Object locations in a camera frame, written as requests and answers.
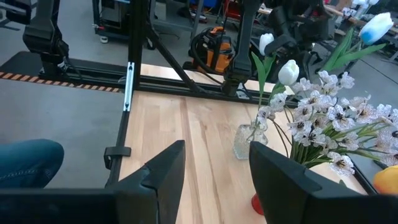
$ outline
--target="blue tulip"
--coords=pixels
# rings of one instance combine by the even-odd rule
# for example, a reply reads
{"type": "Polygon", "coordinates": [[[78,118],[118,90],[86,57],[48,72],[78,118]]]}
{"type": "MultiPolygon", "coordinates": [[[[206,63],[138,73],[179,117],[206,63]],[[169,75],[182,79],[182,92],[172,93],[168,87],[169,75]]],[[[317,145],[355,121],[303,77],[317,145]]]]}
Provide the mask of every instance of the blue tulip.
{"type": "Polygon", "coordinates": [[[359,36],[366,45],[378,41],[394,25],[390,12],[374,16],[359,32],[359,36]]]}

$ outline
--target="wooden table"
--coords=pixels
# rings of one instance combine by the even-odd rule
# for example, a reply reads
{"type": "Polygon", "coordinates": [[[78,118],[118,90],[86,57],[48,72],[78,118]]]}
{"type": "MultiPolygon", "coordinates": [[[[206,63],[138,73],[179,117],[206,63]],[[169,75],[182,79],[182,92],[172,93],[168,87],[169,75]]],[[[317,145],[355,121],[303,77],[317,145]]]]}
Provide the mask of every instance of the wooden table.
{"type": "MultiPolygon", "coordinates": [[[[144,75],[178,78],[171,68],[142,65],[144,75]]],[[[203,75],[188,72],[197,82],[212,83],[203,75]]],[[[247,88],[258,90],[257,82],[247,88]]],[[[266,85],[271,91],[273,84],[266,85]]],[[[249,124],[257,106],[227,101],[135,91],[126,134],[131,157],[122,161],[120,179],[144,165],[178,139],[185,140],[185,180],[177,223],[264,223],[250,204],[254,195],[249,161],[235,158],[232,150],[240,124],[249,124]]],[[[279,113],[276,121],[287,131],[287,118],[279,113]]],[[[266,132],[268,146],[284,153],[275,127],[266,132]]],[[[338,182],[340,178],[326,164],[314,171],[338,182]]],[[[365,194],[354,177],[343,178],[345,184],[365,194]]]]}

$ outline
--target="gray floor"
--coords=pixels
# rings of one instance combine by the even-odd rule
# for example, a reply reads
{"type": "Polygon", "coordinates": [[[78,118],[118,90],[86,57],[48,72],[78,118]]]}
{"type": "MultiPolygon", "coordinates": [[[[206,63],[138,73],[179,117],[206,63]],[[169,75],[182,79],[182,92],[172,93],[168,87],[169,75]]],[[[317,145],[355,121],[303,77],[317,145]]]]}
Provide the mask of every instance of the gray floor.
{"type": "MultiPolygon", "coordinates": [[[[126,64],[126,43],[101,44],[94,34],[91,1],[62,1],[58,21],[70,46],[71,58],[126,64]]],[[[212,24],[200,25],[198,30],[212,24]]],[[[22,30],[0,29],[0,64],[27,50],[22,42],[23,26],[9,25],[22,30]]],[[[189,60],[189,33],[172,32],[180,38],[161,38],[182,64],[189,60]]],[[[381,59],[375,54],[359,61],[351,73],[356,79],[355,87],[340,95],[351,98],[372,94],[371,103],[389,103],[398,108],[398,99],[394,97],[398,90],[398,66],[381,59]]],[[[142,62],[168,66],[160,53],[151,50],[144,50],[142,62]]],[[[103,187],[109,172],[103,166],[102,155],[105,147],[116,141],[121,94],[0,80],[0,96],[0,144],[32,138],[59,141],[65,148],[64,165],[49,187],[103,187]]],[[[360,158],[356,162],[370,179],[378,171],[370,160],[360,158]]]]}

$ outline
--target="blue jeans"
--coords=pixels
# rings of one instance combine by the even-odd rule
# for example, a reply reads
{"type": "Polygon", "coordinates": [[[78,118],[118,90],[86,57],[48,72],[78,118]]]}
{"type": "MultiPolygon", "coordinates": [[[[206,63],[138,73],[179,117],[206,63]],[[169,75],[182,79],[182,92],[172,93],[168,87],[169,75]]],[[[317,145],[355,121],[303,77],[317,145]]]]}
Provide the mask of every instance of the blue jeans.
{"type": "Polygon", "coordinates": [[[63,147],[46,139],[0,145],[0,188],[44,188],[63,161],[63,147]]]}

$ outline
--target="black clamp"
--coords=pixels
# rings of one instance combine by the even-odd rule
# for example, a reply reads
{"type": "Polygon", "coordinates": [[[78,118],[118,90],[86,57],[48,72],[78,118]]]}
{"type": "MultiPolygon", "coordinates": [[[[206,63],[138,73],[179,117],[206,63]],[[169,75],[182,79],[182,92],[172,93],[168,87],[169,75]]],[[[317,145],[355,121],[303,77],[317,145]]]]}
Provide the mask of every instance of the black clamp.
{"type": "Polygon", "coordinates": [[[116,156],[130,156],[131,148],[124,146],[107,147],[104,153],[104,163],[107,169],[111,169],[112,158],[116,156]]]}

